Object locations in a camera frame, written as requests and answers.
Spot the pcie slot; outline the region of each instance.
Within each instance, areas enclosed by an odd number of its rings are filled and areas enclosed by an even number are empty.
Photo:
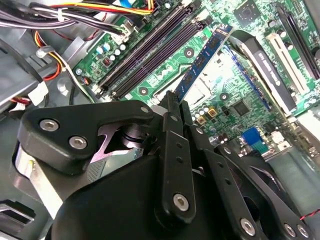
[[[113,97],[117,100],[123,98],[204,27],[205,25],[199,22],[184,25],[114,90]]]
[[[296,47],[296,50],[298,51],[301,60],[303,61],[310,76],[316,80],[320,79],[320,70],[318,68],[318,65],[314,57],[312,56],[311,51],[308,49],[308,46],[299,30],[294,17],[291,13],[287,13],[284,6],[280,3],[277,6],[277,10],[280,20],[290,38],[292,39],[292,42]]]
[[[301,71],[297,68],[280,35],[277,33],[271,33],[266,38],[271,43],[275,53],[282,63],[284,70],[293,81],[295,88],[302,95],[308,93],[309,88],[307,86],[307,81],[302,75]]]
[[[161,21],[159,24],[160,26],[156,26],[148,33],[135,50],[120,65],[112,69],[110,71],[111,74],[104,77],[104,80],[99,84],[99,87],[107,90],[117,80],[122,78],[128,70],[135,68],[145,55],[175,30],[199,5],[200,1],[197,0],[187,7],[182,4],[176,6],[175,9]]]

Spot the metal screw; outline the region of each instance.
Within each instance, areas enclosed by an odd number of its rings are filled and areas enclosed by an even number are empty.
[[[189,209],[189,202],[185,196],[177,193],[173,196],[174,205],[182,212],[185,212]]]
[[[74,149],[85,149],[87,147],[87,141],[81,136],[73,136],[69,140],[69,144]]]
[[[197,131],[198,133],[200,133],[200,134],[204,134],[204,131],[203,131],[201,128],[199,128],[199,127],[196,128],[196,131]]]
[[[225,151],[227,154],[231,154],[231,151],[230,151],[230,149],[229,149],[229,148],[224,147],[223,149],[224,149],[224,151]]]
[[[175,122],[178,122],[178,118],[176,118],[175,116],[171,116],[171,119]]]
[[[48,132],[54,132],[58,130],[59,124],[51,119],[44,119],[40,122],[40,128],[42,130],[48,131]]]
[[[241,223],[241,227],[243,228],[243,230],[250,235],[251,237],[253,237],[254,235],[256,235],[256,230],[254,228],[254,226],[252,225],[252,223],[246,219],[246,218],[241,218],[240,219],[240,223]]]
[[[81,76],[82,75],[82,70],[80,68],[77,68],[75,71],[75,74],[78,75],[78,76]]]
[[[290,225],[284,224],[284,228],[291,237],[295,238],[297,236],[296,232],[293,230],[293,228]]]
[[[303,226],[297,225],[299,232],[305,237],[309,238],[309,233],[304,229]]]
[[[147,108],[145,108],[144,106],[142,106],[140,108],[143,112],[145,112],[146,114],[149,113],[149,110]]]

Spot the white plastic clip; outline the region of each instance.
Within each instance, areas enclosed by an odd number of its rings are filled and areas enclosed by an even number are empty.
[[[63,13],[62,13],[62,10],[65,10],[67,8],[58,8],[58,12],[57,12],[57,15],[58,15],[58,21],[59,22],[64,22],[65,21],[65,18],[63,16]]]

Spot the blue ram stick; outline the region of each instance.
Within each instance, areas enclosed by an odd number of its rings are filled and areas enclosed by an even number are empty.
[[[210,60],[223,47],[232,32],[233,27],[226,24],[219,24],[219,26],[214,30],[212,36],[206,42],[190,69],[184,75],[183,79],[174,91],[178,97],[179,103],[184,100],[199,75],[203,72]]]

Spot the motherboard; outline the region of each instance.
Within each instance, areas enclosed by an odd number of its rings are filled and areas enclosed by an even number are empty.
[[[303,0],[159,0],[155,6],[149,16],[113,21],[125,34],[103,34],[94,43],[74,68],[84,85],[107,102],[152,106],[198,64],[203,70],[184,100],[212,145],[265,157],[292,145],[311,153],[294,123],[320,102],[319,34]],[[201,52],[221,24],[232,33],[204,64]]]

